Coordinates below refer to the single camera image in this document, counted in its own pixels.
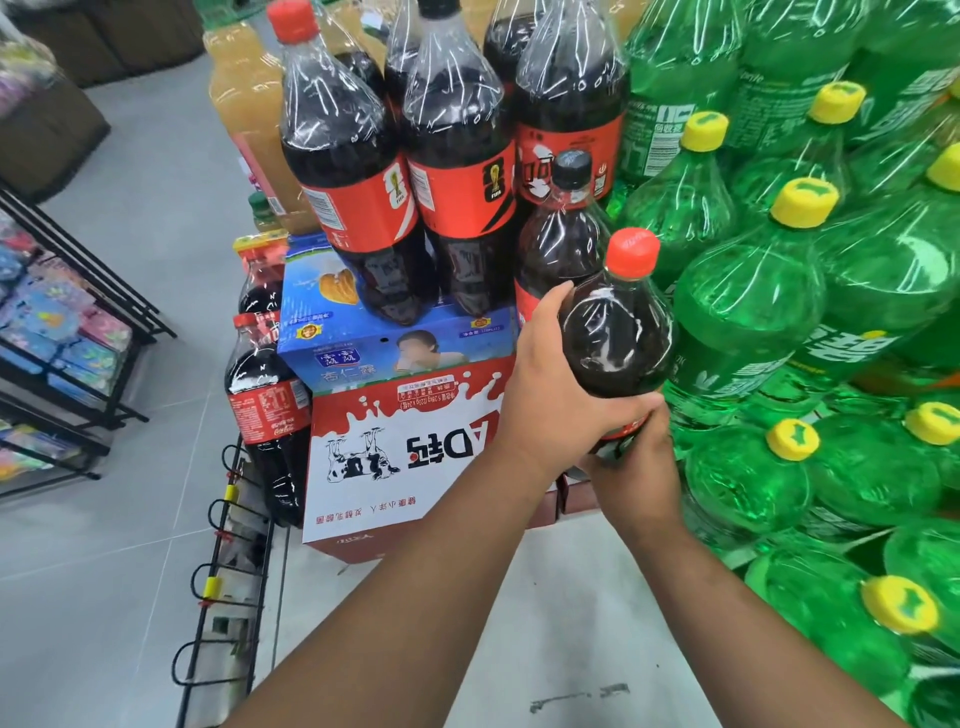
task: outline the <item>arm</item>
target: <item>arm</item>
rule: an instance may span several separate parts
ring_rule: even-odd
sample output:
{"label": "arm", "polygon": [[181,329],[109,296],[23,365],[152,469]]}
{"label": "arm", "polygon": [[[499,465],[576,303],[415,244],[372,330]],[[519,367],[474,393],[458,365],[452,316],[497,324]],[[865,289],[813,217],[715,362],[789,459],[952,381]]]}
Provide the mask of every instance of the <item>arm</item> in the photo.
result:
{"label": "arm", "polygon": [[617,467],[581,463],[727,728],[903,728],[684,526],[666,405]]}
{"label": "arm", "polygon": [[548,293],[524,327],[490,446],[225,728],[444,724],[550,483],[604,432],[662,403],[598,400],[577,385],[557,323],[570,287]]}

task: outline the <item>right hand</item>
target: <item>right hand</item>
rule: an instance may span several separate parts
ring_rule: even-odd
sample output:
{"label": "right hand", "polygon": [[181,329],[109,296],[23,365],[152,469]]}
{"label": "right hand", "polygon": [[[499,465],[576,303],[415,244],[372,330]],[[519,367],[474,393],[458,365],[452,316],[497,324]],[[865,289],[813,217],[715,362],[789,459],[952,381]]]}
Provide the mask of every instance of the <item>right hand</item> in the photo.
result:
{"label": "right hand", "polygon": [[680,474],[670,437],[670,410],[661,403],[640,428],[627,454],[616,462],[585,455],[577,463],[590,476],[604,516],[624,535],[684,528]]}

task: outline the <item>orange juice bottle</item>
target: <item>orange juice bottle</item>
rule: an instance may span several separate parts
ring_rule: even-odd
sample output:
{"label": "orange juice bottle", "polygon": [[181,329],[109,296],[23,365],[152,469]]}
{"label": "orange juice bottle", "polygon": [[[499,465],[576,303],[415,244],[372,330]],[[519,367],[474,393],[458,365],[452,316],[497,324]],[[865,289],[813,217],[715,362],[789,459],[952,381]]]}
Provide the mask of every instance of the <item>orange juice bottle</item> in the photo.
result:
{"label": "orange juice bottle", "polygon": [[204,46],[213,58],[210,102],[276,218],[294,235],[318,231],[317,216],[280,148],[283,68],[279,60],[267,53],[247,23],[207,30]]}

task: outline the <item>cow illustration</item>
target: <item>cow illustration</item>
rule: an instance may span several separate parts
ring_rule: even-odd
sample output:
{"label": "cow illustration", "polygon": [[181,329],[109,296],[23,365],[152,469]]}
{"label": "cow illustration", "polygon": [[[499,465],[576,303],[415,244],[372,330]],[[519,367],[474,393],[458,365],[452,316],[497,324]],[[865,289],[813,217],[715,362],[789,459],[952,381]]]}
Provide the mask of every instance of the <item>cow illustration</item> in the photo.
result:
{"label": "cow illustration", "polygon": [[382,430],[383,427],[374,427],[364,432],[365,448],[348,455],[340,452],[340,447],[346,441],[346,437],[328,440],[326,448],[329,452],[330,469],[326,474],[327,481],[339,483],[345,478],[358,475],[372,475],[374,480],[381,480],[394,473],[399,473],[400,468],[395,468],[390,464],[387,453],[376,443],[376,433]]}

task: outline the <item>red label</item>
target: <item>red label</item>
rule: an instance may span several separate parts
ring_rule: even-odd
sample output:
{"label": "red label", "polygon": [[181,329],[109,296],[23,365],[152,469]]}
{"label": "red label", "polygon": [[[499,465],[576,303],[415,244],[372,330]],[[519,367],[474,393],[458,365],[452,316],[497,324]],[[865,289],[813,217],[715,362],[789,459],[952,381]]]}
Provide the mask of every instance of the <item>red label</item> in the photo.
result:
{"label": "red label", "polygon": [[334,248],[373,253],[389,248],[417,224],[403,157],[383,172],[346,187],[308,187],[303,192]]}
{"label": "red label", "polygon": [[227,395],[240,434],[257,445],[310,426],[310,393],[299,379]]}
{"label": "red label", "polygon": [[543,132],[526,124],[517,124],[521,194],[531,202],[543,202],[550,194],[554,157],[567,149],[583,149],[593,158],[593,197],[600,199],[606,195],[613,187],[622,126],[623,114],[609,124],[585,132]]}
{"label": "red label", "polygon": [[540,299],[524,291],[516,279],[514,279],[514,290],[516,291],[516,317],[520,321],[520,326],[523,327],[534,315],[534,309],[537,308]]}
{"label": "red label", "polygon": [[456,169],[410,162],[410,179],[423,222],[433,232],[468,238],[493,232],[514,215],[516,146]]}

